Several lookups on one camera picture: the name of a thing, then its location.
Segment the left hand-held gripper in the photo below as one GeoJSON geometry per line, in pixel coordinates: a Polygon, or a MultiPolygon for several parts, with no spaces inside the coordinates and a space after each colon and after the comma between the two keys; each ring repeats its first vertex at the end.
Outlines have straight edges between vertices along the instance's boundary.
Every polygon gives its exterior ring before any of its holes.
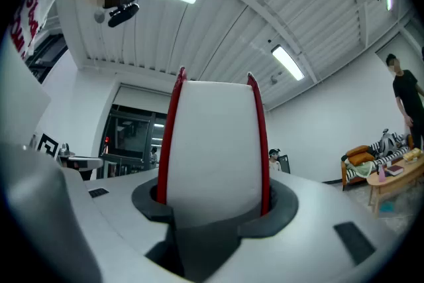
{"type": "Polygon", "coordinates": [[[74,169],[79,172],[83,181],[88,181],[94,170],[103,166],[103,159],[86,156],[76,156],[70,151],[69,144],[63,143],[61,146],[57,141],[42,133],[33,134],[29,146],[41,153],[53,157],[61,167],[74,169]]]}

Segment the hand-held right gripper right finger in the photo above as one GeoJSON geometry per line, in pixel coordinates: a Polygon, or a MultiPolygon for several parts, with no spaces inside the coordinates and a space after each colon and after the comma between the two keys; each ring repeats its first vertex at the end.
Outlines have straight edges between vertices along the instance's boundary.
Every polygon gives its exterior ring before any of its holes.
{"type": "Polygon", "coordinates": [[[367,282],[388,260],[396,234],[363,205],[334,187],[283,172],[271,177],[292,189],[294,219],[265,239],[245,239],[209,282],[367,282]],[[334,229],[352,222],[375,251],[355,264],[334,229]]]}

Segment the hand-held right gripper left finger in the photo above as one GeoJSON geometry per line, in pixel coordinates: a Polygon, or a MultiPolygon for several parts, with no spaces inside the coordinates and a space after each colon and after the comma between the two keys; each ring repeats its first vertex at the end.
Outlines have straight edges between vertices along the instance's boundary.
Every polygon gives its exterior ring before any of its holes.
{"type": "Polygon", "coordinates": [[[103,282],[184,282],[145,256],[165,239],[167,226],[149,221],[131,199],[137,186],[157,177],[157,170],[90,181],[76,170],[62,173],[103,282]]]}

